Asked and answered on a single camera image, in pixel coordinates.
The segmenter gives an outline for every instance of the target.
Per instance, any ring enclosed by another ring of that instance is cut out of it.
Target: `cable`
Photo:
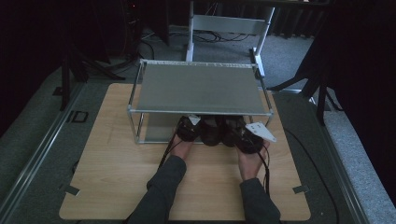
[[[149,34],[149,35],[143,36],[143,37],[140,38],[140,40],[144,40],[144,39],[146,39],[146,38],[149,38],[149,37],[152,36],[152,35],[155,35],[155,33],[151,33],[151,34]]]
[[[181,123],[181,121],[179,120],[178,123],[177,123],[176,129],[175,129],[175,131],[174,131],[174,133],[173,133],[171,139],[169,140],[168,146],[166,147],[165,152],[163,153],[163,158],[162,158],[161,161],[160,161],[160,164],[159,164],[159,166],[158,166],[158,169],[160,169],[160,167],[163,166],[163,163],[165,162],[166,157],[168,156],[169,152],[172,151],[178,144],[180,144],[181,142],[183,142],[183,141],[180,140],[178,143],[176,143],[176,144],[172,147],[173,142],[174,142],[174,140],[175,140],[176,133],[177,133],[177,129],[178,129],[178,126],[180,125],[180,123]]]
[[[332,98],[332,96],[329,94],[329,92],[326,90],[326,95],[330,100],[330,103],[332,103],[332,106],[338,110],[338,111],[344,111],[343,108],[341,108],[340,106],[338,106],[338,104],[335,103],[334,99]]]
[[[133,66],[134,66],[134,67],[137,67],[136,64],[131,64],[131,65],[129,65],[128,67],[122,69],[121,71],[114,72],[114,74],[118,75],[118,74],[120,74],[120,73],[123,73],[123,72],[125,72],[126,70],[130,69],[130,68],[133,67]]]
[[[109,70],[109,71],[114,71],[114,70],[117,70],[117,69],[120,69],[120,68],[125,68],[125,67],[130,67],[130,65],[131,65],[131,63],[133,63],[134,62],[134,57],[132,57],[131,55],[126,55],[125,56],[125,62],[122,62],[122,63],[116,63],[116,64],[111,64],[111,65],[108,65],[108,66],[103,66],[105,69],[107,69],[107,70]],[[92,65],[90,65],[90,64],[88,64],[88,63],[84,63],[84,65],[88,68],[88,69],[91,69],[91,70],[93,70],[93,71],[96,71],[96,69],[92,66]]]
[[[231,42],[231,41],[243,41],[245,39],[247,39],[250,35],[246,35],[245,37],[238,39],[240,35],[237,35],[236,37],[233,38],[224,38],[222,37],[219,33],[213,32],[213,31],[195,31],[196,34],[198,35],[213,35],[214,38],[213,39],[208,39],[208,38],[204,38],[198,35],[194,35],[195,38],[198,38],[199,40],[201,40],[202,42],[206,42],[206,43],[219,43],[219,42]]]
[[[251,141],[250,138],[248,138],[248,141],[250,142],[250,144],[253,146],[253,148],[255,148],[253,141]],[[262,156],[262,154],[260,153],[260,150],[256,148],[256,153],[259,155],[260,159],[262,160],[262,164],[264,165],[265,168],[265,177],[262,181],[262,184],[264,185],[264,190],[267,193],[268,196],[270,196],[270,169],[269,169],[269,158],[270,158],[270,154],[268,152],[268,148],[262,144],[262,146],[265,148],[265,151],[268,155],[268,164],[265,162],[264,157]]]
[[[213,9],[212,16],[215,15],[216,8],[218,7],[218,3],[213,3],[212,6],[206,11],[205,15],[209,14],[209,11],[210,9],[212,9],[212,7],[215,7],[215,9]]]
[[[152,55],[152,60],[155,60],[154,48],[153,48],[148,42],[146,42],[146,41],[144,41],[144,40],[141,40],[140,42],[141,42],[142,44],[145,44],[145,45],[147,45],[147,46],[150,47],[150,49],[151,49],[151,55]]]
[[[324,182],[323,176],[320,174],[317,165],[315,164],[315,162],[314,162],[314,160],[312,159],[311,155],[309,155],[308,150],[306,149],[306,147],[303,145],[303,143],[300,141],[300,139],[299,139],[294,133],[292,133],[290,130],[288,130],[288,129],[285,128],[285,127],[283,127],[283,129],[284,129],[287,133],[289,133],[291,136],[293,136],[293,138],[294,138],[294,139],[300,144],[300,146],[303,148],[303,151],[305,152],[305,154],[306,154],[306,156],[308,157],[308,159],[312,162],[312,165],[314,166],[316,172],[318,173],[318,176],[319,176],[319,178],[320,178],[320,181],[322,182],[324,188],[326,189],[326,191],[327,191],[327,193],[328,193],[328,195],[329,195],[329,197],[330,197],[330,200],[332,201],[332,206],[334,207],[334,211],[335,211],[336,223],[337,223],[337,224],[340,223],[340,217],[339,217],[340,215],[339,215],[339,212],[338,212],[337,205],[336,205],[336,203],[335,203],[335,199],[334,199],[334,197],[332,196],[332,194],[330,193],[330,190],[329,190],[329,188],[327,187],[326,183]]]

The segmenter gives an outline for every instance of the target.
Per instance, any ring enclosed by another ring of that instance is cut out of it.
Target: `metal frame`
[[[189,45],[187,46],[186,62],[192,62],[194,52],[193,32],[194,30],[217,31],[224,33],[238,33],[245,35],[259,35],[259,43],[252,50],[254,63],[258,65],[260,74],[265,76],[262,66],[262,46],[265,37],[271,25],[271,19],[274,15],[275,8],[270,7],[270,13],[264,20],[240,19],[218,16],[194,15],[194,2],[190,1],[190,18],[189,18]]]
[[[137,86],[137,80],[142,77],[145,74],[146,67],[148,64],[169,64],[169,65],[214,65],[214,66],[220,66],[220,67],[246,67],[246,68],[252,68],[252,75],[255,76],[255,78],[260,80],[261,87],[258,88],[258,91],[262,90],[265,96],[265,101],[267,103],[268,111],[264,111],[263,113],[260,114],[241,114],[243,116],[248,116],[250,117],[250,120],[252,120],[252,116],[265,116],[268,117],[267,122],[265,123],[265,126],[267,126],[270,121],[273,118],[274,115],[274,110],[272,108],[268,92],[266,91],[265,84],[262,80],[262,77],[259,75],[259,69],[257,64],[239,64],[239,63],[196,63],[196,62],[174,62],[174,61],[152,61],[152,60],[141,60],[140,61],[140,67],[139,71],[134,79],[134,86],[131,92],[131,97],[129,100],[129,103],[127,105],[127,113],[128,117],[131,122],[132,130],[134,133],[134,141],[137,144],[143,144],[143,143],[165,143],[165,141],[146,141],[142,140],[140,137],[141,131],[142,131],[142,126],[143,126],[143,121],[145,117],[145,113],[175,113],[175,111],[156,111],[156,110],[141,110],[141,109],[136,109],[133,107],[133,102],[134,102],[134,95],[135,95],[135,90]],[[194,112],[194,111],[177,111],[178,114],[205,114],[205,112],[200,111],[200,112]],[[139,115],[139,120],[134,120],[133,114],[140,114]],[[235,115],[235,113],[219,113],[221,115]]]

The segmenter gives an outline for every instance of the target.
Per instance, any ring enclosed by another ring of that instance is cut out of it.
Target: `black curtain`
[[[108,58],[91,0],[6,1],[0,16],[1,136],[61,65],[68,44],[94,60]]]
[[[314,71],[309,79],[329,74],[327,85],[335,90],[393,203],[395,8],[392,0],[337,1],[299,68],[300,73]],[[312,69],[323,62],[327,64],[325,69]]]

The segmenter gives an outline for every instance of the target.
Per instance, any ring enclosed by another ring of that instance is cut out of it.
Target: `gray carpet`
[[[249,36],[239,42],[216,44],[196,42],[194,60],[197,62],[249,63],[248,49],[255,47],[257,40],[256,36]],[[184,60],[184,44],[187,43],[187,38],[180,36],[179,33],[172,34],[170,46],[166,46],[155,36],[145,38],[145,41],[153,47],[156,60]],[[301,37],[284,39],[283,37],[268,36],[262,50],[266,85],[274,86],[293,77],[311,43],[312,39]],[[145,58],[152,59],[153,53],[149,45],[142,44],[140,52]],[[125,82],[132,83],[136,71],[136,65],[132,64],[115,72],[120,76],[127,77]],[[113,82],[114,80],[102,75],[92,74],[73,107],[74,111],[89,112],[87,121],[64,124],[8,223],[77,223],[75,220],[66,221],[59,218],[59,208],[64,199],[62,185],[68,184],[73,176],[72,167],[82,153],[107,86]],[[19,118],[0,140],[1,201],[6,198],[24,164],[34,153],[52,121],[56,116],[59,116],[61,99],[59,96],[52,96],[52,92],[60,84],[60,70],[58,70],[49,76],[29,105],[25,107]],[[291,88],[299,90],[303,85],[304,81],[291,86]],[[297,140],[292,134],[287,133],[300,178],[304,185],[311,188],[306,193],[306,197],[312,217],[301,223],[336,223],[337,214],[340,219],[339,223],[353,223],[344,196],[327,159],[327,154],[323,150],[327,146],[323,144],[322,135],[327,131],[324,127],[319,126],[315,119],[313,114],[315,106],[301,95],[287,91],[276,93],[275,99],[284,127],[298,137]],[[330,194],[298,141],[303,143],[304,148],[312,157]],[[120,223],[120,221],[84,220],[80,223]]]

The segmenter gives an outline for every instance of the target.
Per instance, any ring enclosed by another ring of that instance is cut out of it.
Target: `table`
[[[125,219],[146,193],[165,144],[136,144],[126,113],[133,85],[111,84],[60,209],[64,219]],[[282,220],[307,220],[310,211],[274,99],[274,118],[268,129],[277,138],[270,146],[271,198]],[[177,189],[171,220],[244,220],[234,148],[195,144],[188,170]],[[264,177],[263,168],[259,172]]]

